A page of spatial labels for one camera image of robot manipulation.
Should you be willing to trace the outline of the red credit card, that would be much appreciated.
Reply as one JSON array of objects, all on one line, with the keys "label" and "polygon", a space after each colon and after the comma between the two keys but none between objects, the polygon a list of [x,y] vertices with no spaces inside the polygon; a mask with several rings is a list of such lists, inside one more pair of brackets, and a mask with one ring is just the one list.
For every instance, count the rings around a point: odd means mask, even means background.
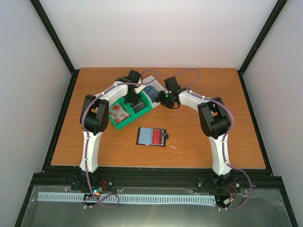
[{"label": "red credit card", "polygon": [[163,136],[164,130],[162,129],[153,129],[152,134],[152,144],[153,145],[162,145],[163,144]]}]

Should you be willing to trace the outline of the black leather card holder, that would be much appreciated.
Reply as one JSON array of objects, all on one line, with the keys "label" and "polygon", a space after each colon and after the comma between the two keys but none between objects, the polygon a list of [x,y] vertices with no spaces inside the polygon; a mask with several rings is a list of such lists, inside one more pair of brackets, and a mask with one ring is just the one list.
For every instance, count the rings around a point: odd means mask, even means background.
[{"label": "black leather card holder", "polygon": [[143,146],[165,147],[166,141],[169,139],[169,135],[167,134],[166,129],[162,129],[162,130],[164,130],[164,134],[163,134],[164,138],[163,138],[162,145],[153,145],[152,144],[153,129],[160,129],[160,128],[139,127],[138,132],[137,132],[136,144],[143,145]]}]

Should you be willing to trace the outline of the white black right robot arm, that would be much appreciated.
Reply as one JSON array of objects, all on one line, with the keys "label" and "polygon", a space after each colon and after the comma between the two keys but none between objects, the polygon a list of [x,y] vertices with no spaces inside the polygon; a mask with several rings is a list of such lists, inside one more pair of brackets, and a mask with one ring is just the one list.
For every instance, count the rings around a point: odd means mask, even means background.
[{"label": "white black right robot arm", "polygon": [[175,77],[164,80],[166,90],[159,92],[157,101],[168,109],[175,105],[185,105],[199,114],[202,132],[209,138],[213,172],[218,176],[230,173],[231,167],[228,157],[228,132],[232,127],[231,114],[224,108],[221,98],[213,99],[199,95],[188,88],[182,88]]}]

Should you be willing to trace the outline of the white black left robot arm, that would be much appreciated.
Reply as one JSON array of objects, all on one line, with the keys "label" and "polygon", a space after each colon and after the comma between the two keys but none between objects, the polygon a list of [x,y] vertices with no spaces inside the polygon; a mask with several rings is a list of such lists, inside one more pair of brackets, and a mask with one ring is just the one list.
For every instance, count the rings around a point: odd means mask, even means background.
[{"label": "white black left robot arm", "polygon": [[131,70],[126,77],[119,77],[103,92],[93,96],[86,95],[80,114],[84,145],[80,169],[93,173],[98,168],[98,149],[100,139],[108,126],[109,107],[120,98],[127,103],[137,103],[141,98],[135,91],[143,79],[139,72]]}]

